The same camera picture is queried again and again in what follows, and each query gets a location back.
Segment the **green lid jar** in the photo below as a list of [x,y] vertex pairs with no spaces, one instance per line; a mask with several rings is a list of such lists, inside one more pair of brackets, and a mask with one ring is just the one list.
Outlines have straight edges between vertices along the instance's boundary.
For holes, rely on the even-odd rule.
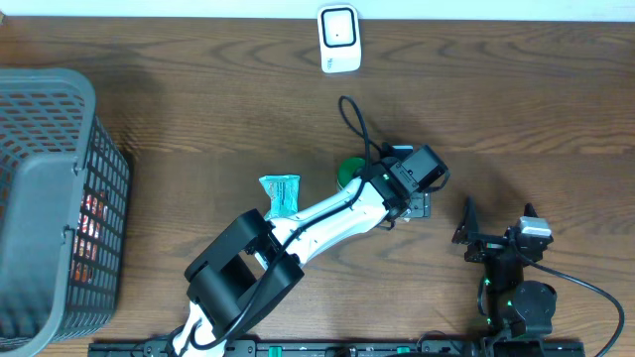
[[366,161],[359,157],[351,157],[343,161],[336,173],[337,189],[345,189],[352,180],[358,179],[356,188],[361,187],[361,176],[364,173]]

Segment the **teal white wipes packet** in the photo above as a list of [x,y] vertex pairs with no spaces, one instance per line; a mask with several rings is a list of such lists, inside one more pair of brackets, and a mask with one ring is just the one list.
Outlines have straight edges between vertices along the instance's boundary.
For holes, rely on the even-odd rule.
[[301,177],[298,175],[263,176],[259,178],[271,204],[265,219],[287,217],[298,212]]

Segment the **orange red candy bar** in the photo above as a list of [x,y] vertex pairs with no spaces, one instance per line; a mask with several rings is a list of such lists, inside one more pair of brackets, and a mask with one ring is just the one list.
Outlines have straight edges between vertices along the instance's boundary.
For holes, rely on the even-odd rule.
[[74,281],[91,284],[95,277],[92,264],[98,262],[100,236],[103,233],[103,221],[106,218],[107,205],[105,192],[83,192],[77,230],[73,238],[70,278]]

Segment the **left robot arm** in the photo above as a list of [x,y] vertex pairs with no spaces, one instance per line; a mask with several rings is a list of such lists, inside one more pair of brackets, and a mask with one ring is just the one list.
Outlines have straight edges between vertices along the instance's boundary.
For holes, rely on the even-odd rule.
[[185,270],[190,315],[169,343],[173,356],[221,356],[303,278],[303,267],[337,243],[399,219],[428,216],[450,176],[427,145],[383,146],[380,158],[344,170],[348,182],[307,209],[239,215]]

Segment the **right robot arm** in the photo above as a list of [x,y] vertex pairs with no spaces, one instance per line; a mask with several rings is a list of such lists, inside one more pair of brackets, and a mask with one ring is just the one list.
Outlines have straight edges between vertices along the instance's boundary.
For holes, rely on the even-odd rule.
[[552,230],[533,205],[525,205],[517,223],[501,235],[479,229],[472,199],[452,236],[466,247],[464,260],[484,266],[477,306],[488,332],[474,343],[478,356],[544,356],[544,337],[553,331],[557,293],[548,284],[524,278],[524,268],[543,258]]

